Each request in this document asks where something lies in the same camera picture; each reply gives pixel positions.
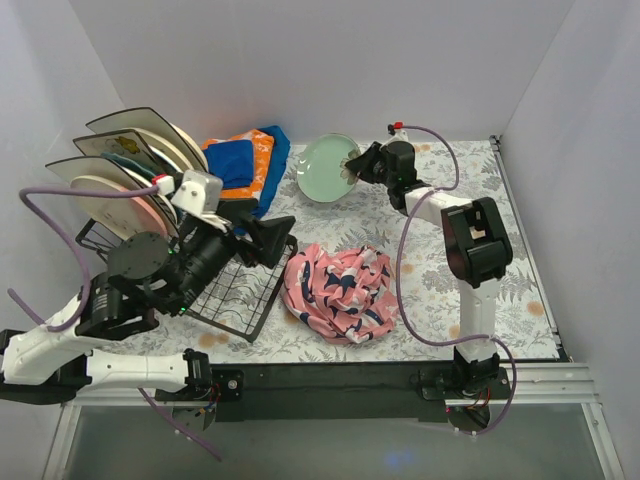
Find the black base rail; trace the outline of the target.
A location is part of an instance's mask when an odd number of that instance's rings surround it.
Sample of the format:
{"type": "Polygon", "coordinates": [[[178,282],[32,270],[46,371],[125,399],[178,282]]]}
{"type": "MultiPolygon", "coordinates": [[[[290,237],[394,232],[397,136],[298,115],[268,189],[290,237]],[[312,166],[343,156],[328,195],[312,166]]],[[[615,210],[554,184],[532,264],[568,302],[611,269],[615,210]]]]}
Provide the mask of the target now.
{"type": "Polygon", "coordinates": [[[220,422],[251,420],[447,420],[445,402],[461,400],[448,361],[219,364],[213,392],[158,390],[162,403],[218,401],[220,422]]]}

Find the blue and orange cloth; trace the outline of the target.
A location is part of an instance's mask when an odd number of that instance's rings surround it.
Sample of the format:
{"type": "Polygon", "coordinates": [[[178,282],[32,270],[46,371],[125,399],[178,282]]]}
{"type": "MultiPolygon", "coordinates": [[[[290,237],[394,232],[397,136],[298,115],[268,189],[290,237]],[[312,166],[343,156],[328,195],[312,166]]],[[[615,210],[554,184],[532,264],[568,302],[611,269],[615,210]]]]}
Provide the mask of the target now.
{"type": "Polygon", "coordinates": [[[261,219],[271,207],[287,167],[291,143],[280,126],[251,129],[227,140],[209,139],[202,152],[211,174],[223,182],[221,198],[256,199],[261,219]]]}

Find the pink navy patterned shorts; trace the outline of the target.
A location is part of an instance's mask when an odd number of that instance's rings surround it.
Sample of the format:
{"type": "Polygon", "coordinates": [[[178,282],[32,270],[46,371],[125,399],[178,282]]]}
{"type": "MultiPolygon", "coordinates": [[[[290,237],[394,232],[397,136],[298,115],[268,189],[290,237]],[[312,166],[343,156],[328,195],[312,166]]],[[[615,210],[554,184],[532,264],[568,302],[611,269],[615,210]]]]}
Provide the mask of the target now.
{"type": "Polygon", "coordinates": [[[367,245],[335,254],[310,245],[288,261],[282,297],[297,320],[332,344],[379,339],[398,317],[390,257],[367,245]]]}

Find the teal round plate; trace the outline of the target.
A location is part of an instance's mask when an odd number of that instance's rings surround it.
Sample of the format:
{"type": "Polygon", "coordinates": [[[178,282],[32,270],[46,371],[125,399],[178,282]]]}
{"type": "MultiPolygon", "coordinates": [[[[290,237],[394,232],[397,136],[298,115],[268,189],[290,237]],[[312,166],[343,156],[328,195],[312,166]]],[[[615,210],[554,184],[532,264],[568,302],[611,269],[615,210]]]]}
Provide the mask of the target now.
{"type": "Polygon", "coordinates": [[[139,164],[135,160],[131,160],[129,158],[123,157],[118,154],[103,152],[100,154],[100,156],[102,158],[115,162],[117,165],[119,165],[122,168],[126,168],[128,170],[131,170],[139,174],[140,176],[142,176],[143,178],[149,181],[151,181],[154,177],[158,175],[157,172],[154,172],[151,169],[147,168],[146,166],[139,164]]]}

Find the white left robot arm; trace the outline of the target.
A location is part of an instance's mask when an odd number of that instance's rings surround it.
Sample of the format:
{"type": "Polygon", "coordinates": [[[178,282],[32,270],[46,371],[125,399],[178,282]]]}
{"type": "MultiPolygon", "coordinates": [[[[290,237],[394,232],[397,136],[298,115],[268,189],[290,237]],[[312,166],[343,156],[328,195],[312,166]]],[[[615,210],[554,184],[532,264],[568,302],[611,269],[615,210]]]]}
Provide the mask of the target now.
{"type": "Polygon", "coordinates": [[[100,388],[205,398],[215,386],[207,354],[186,349],[140,356],[107,348],[157,328],[160,314],[185,314],[234,259],[247,267],[276,267],[294,217],[260,220],[238,201],[225,203],[223,211],[227,231],[188,216],[174,240],[155,232],[134,234],[108,253],[106,270],[44,324],[2,331],[2,399],[61,404],[100,388]]]}

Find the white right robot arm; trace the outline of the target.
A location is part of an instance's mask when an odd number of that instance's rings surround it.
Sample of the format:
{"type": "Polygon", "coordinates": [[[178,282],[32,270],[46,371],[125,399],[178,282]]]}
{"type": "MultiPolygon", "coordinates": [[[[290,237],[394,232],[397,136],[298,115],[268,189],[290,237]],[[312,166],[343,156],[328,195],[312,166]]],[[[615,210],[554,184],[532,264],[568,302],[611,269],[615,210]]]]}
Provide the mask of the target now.
{"type": "Polygon", "coordinates": [[[434,187],[417,178],[415,149],[407,141],[373,143],[364,153],[350,152],[342,161],[344,176],[352,181],[386,187],[392,207],[407,216],[397,250],[396,269],[413,220],[442,229],[448,268],[458,282],[460,333],[454,340],[436,342],[417,333],[404,308],[401,274],[396,274],[396,298],[401,320],[420,343],[453,349],[452,373],[442,384],[464,397],[487,390],[500,370],[495,336],[496,302],[500,283],[513,260],[511,242],[495,201],[489,197],[464,199],[457,188],[434,187]]]}

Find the aluminium frame rail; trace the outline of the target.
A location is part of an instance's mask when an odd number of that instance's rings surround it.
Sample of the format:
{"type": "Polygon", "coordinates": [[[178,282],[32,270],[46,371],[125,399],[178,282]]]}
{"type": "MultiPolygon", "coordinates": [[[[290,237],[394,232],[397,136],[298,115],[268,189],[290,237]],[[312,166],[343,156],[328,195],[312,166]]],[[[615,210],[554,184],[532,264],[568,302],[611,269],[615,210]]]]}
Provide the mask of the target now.
{"type": "Polygon", "coordinates": [[[479,412],[447,420],[207,421],[171,404],[214,446],[175,433],[127,390],[64,406],[48,479],[620,479],[624,473],[587,366],[525,362],[479,412]]]}

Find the cream and pink plate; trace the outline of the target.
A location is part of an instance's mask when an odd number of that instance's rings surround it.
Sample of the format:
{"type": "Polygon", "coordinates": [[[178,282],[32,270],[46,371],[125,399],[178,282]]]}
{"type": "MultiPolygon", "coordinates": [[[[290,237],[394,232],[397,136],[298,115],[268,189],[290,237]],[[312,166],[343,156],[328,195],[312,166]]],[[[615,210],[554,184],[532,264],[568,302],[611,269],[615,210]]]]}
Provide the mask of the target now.
{"type": "MultiPolygon", "coordinates": [[[[93,192],[128,192],[126,187],[95,175],[75,177],[70,186],[73,189],[93,192]]],[[[142,232],[154,232],[164,237],[168,235],[165,222],[160,214],[141,197],[97,198],[80,196],[76,200],[93,220],[102,224],[122,240],[127,240],[142,232]]]]}

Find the rear white square plate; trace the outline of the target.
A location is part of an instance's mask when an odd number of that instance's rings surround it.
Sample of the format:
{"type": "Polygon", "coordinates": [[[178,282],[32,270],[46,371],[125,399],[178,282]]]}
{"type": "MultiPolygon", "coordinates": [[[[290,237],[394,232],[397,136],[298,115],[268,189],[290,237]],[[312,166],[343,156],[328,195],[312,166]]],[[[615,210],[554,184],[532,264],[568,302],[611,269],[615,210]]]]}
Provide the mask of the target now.
{"type": "Polygon", "coordinates": [[[179,134],[171,124],[151,107],[135,107],[113,112],[89,121],[86,127],[94,133],[139,128],[172,143],[180,140],[179,134]]]}

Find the white square black-rimmed plate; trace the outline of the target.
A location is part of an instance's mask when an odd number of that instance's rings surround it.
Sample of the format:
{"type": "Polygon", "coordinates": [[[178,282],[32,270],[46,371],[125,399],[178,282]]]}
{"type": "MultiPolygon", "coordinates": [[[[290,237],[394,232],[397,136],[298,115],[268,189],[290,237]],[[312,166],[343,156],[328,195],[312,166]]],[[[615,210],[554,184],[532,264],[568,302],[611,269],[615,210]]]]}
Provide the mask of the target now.
{"type": "Polygon", "coordinates": [[[150,182],[103,157],[72,157],[48,163],[45,168],[67,183],[76,177],[91,175],[113,181],[128,190],[151,187],[150,182]]]}

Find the mint green flower plate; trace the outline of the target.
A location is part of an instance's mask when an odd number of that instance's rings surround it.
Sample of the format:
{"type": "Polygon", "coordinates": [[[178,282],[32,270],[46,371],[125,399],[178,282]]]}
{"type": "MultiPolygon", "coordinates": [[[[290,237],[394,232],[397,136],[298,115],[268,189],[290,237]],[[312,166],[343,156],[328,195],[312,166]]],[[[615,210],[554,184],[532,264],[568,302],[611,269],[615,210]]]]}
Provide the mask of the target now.
{"type": "Polygon", "coordinates": [[[297,184],[302,193],[318,203],[332,203],[346,196],[355,181],[343,167],[361,153],[350,137],[331,133],[311,142],[296,167],[297,184]]]}

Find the cream round plate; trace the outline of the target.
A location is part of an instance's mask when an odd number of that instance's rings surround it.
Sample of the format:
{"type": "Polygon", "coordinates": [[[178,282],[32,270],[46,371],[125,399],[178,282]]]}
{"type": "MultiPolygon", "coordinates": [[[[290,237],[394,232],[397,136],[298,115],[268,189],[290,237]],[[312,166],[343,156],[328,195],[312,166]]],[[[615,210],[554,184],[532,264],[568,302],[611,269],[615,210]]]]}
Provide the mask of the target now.
{"type": "Polygon", "coordinates": [[[189,158],[189,162],[194,169],[208,172],[206,157],[198,144],[177,125],[171,123],[170,126],[173,131],[172,144],[179,149],[186,158],[189,158]]]}

